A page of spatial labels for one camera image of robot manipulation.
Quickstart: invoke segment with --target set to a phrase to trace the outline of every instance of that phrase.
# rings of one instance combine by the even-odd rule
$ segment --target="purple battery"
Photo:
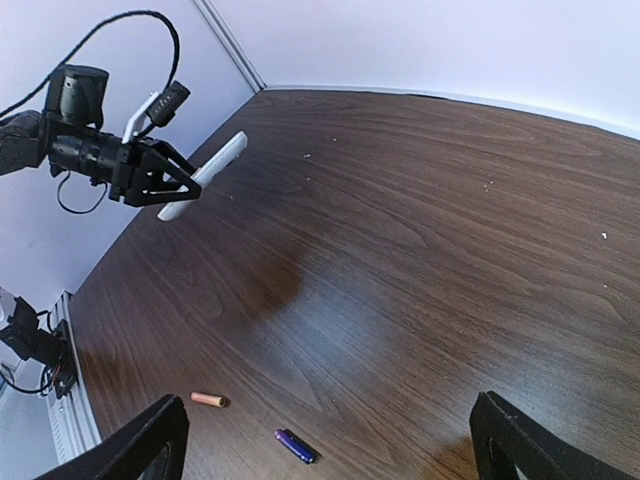
[[[273,435],[276,439],[293,453],[296,457],[302,460],[304,463],[313,463],[316,459],[316,454],[309,450],[305,445],[299,443],[295,438],[288,435],[284,430],[278,429]]]

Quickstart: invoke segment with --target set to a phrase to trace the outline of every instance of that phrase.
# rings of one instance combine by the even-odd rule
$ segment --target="wire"
[[[67,54],[67,56],[64,57],[60,61],[60,63],[56,66],[56,68],[54,68],[49,73],[49,75],[47,75],[45,77],[45,79],[40,83],[40,85],[38,85],[34,90],[32,90],[29,94],[27,94],[22,100],[20,100],[19,102],[14,103],[10,107],[8,107],[8,108],[4,109],[2,112],[0,112],[0,119],[2,117],[6,116],[7,114],[13,112],[15,109],[20,108],[22,105],[24,105],[29,100],[31,100],[33,97],[35,97],[38,94],[38,92],[40,92],[40,90],[42,90],[47,85],[49,80],[51,80],[51,76],[53,75],[53,73],[60,66],[64,65],[69,60],[71,60],[71,58],[76,53],[78,53],[78,51],[84,46],[84,44],[87,43],[89,41],[89,39],[93,35],[95,35],[95,33],[98,30],[100,30],[102,27],[105,27],[105,26],[107,26],[107,25],[109,25],[111,23],[117,22],[118,20],[122,20],[123,18],[136,17],[136,16],[149,16],[149,17],[153,17],[153,18],[156,18],[156,19],[160,20],[162,23],[164,23],[164,25],[169,30],[169,33],[171,34],[171,39],[173,40],[173,62],[172,62],[172,65],[171,65],[171,72],[169,73],[169,79],[167,80],[167,84],[165,86],[165,89],[169,88],[169,86],[171,85],[171,82],[173,81],[173,77],[175,76],[176,71],[178,70],[178,62],[180,60],[180,38],[178,37],[178,32],[176,31],[176,29],[173,26],[173,24],[171,23],[171,21],[169,21],[169,19],[167,17],[165,17],[163,14],[161,14],[160,12],[156,12],[156,11],[153,11],[153,10],[132,10],[130,12],[120,13],[118,15],[114,15],[111,18],[107,18],[106,20],[103,20],[102,22],[97,24],[95,27],[93,27],[91,29],[91,31],[89,33],[87,33],[87,35],[85,35],[85,37],[82,40],[80,40],[80,42],[78,44],[76,44],[76,46],[73,47],[73,49],[71,49],[71,51]],[[151,124],[149,127],[147,127],[144,130],[145,135],[147,135],[151,130],[153,130],[153,127],[154,127],[153,124]]]
[[[58,193],[56,194],[56,197],[58,198],[58,204],[62,207],[62,209],[65,212],[73,213],[74,215],[86,215],[87,213],[93,212],[96,208],[100,206],[100,204],[102,203],[102,200],[104,200],[104,196],[107,194],[107,184],[106,183],[104,184],[104,191],[102,192],[102,195],[100,195],[100,198],[98,199],[98,201],[93,207],[91,207],[89,210],[73,210],[72,208],[69,208],[64,203],[62,203],[62,199],[60,198],[60,192],[62,192],[62,186],[70,178],[71,178],[71,170],[67,170],[67,176],[64,177],[60,182],[60,185],[58,185]]]
[[[9,380],[5,376],[5,374],[2,372],[3,368],[7,369],[7,371],[9,372],[9,375],[11,376],[11,380]],[[16,391],[18,391],[20,393],[26,393],[28,395],[35,395],[35,394],[44,392],[48,388],[51,388],[51,385],[53,385],[53,382],[55,381],[56,377],[60,373],[60,365],[58,365],[56,367],[56,369],[53,372],[53,374],[49,377],[49,380],[47,381],[47,383],[45,385],[42,385],[44,373],[47,370],[49,370],[49,368],[48,367],[44,367],[44,370],[42,371],[42,374],[40,375],[40,388],[35,389],[35,390],[28,390],[26,388],[18,387],[15,383],[13,383],[15,381],[15,378],[13,377],[13,373],[11,372],[11,370],[8,369],[8,367],[5,364],[0,364],[0,378],[2,378],[2,380],[4,380],[4,383],[6,383],[9,387],[13,388],[14,390],[16,390]]]
[[[49,330],[49,333],[53,333],[53,327],[51,326],[51,312],[47,312],[47,330]]]
[[[151,130],[156,128],[155,124],[150,123],[140,133],[136,135],[136,138],[144,138],[151,133]]]

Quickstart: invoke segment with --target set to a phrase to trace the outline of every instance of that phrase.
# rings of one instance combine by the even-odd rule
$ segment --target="white baseboard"
[[[54,327],[62,319],[69,323],[73,354],[76,365],[78,365],[78,383],[68,395],[60,400],[56,399],[53,392],[46,398],[53,440],[58,461],[61,465],[92,449],[101,442],[100,432],[91,410],[87,389],[80,371],[78,352],[73,337],[73,322],[69,314],[69,300],[70,296],[65,292],[54,307],[51,323]]]
[[[545,117],[567,120],[569,122],[580,123],[582,125],[590,125],[598,127],[608,132],[624,135],[636,140],[640,140],[640,130],[617,124],[597,118],[590,118],[571,112],[563,112],[551,108],[537,107],[535,105],[527,105],[522,103],[508,102],[496,100],[493,98],[474,97],[471,95],[461,95],[448,92],[434,92],[428,90],[411,90],[402,88],[385,88],[385,87],[358,87],[358,86],[333,86],[333,85],[275,85],[268,86],[265,90],[327,90],[327,91],[343,91],[343,92],[373,92],[373,93],[391,93],[396,95],[423,95],[428,97],[445,98],[457,102],[474,103],[478,105],[487,105],[490,107],[506,108],[508,110],[517,110],[519,112],[534,113]]]

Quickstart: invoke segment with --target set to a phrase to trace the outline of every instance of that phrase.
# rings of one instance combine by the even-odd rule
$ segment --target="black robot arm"
[[[109,198],[134,207],[199,198],[195,172],[167,142],[123,140],[101,132],[102,101],[109,74],[98,68],[62,65],[51,76],[42,113],[26,111],[0,122],[0,175],[37,168],[49,157],[51,175],[65,171],[110,185]],[[160,94],[145,113],[164,126],[189,96],[178,82]]]

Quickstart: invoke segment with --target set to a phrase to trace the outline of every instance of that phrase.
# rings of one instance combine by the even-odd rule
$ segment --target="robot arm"
[[[197,199],[202,187],[191,178],[196,169],[167,142],[100,131],[108,78],[98,68],[59,67],[42,113],[27,111],[0,123],[0,175],[37,168],[48,156],[53,177],[64,171],[86,175],[94,186],[110,185],[109,198],[127,205]],[[188,96],[173,82],[144,113],[152,125],[164,126]]]
[[[0,287],[0,340],[6,343],[22,359],[34,360],[45,365],[51,373],[50,384],[57,398],[66,395],[77,380],[77,370],[71,349],[66,321],[62,320],[52,331],[40,328],[36,311],[23,298],[14,297]],[[1,374],[5,382],[9,380]],[[22,393],[39,393],[39,390],[24,390],[10,383]]]

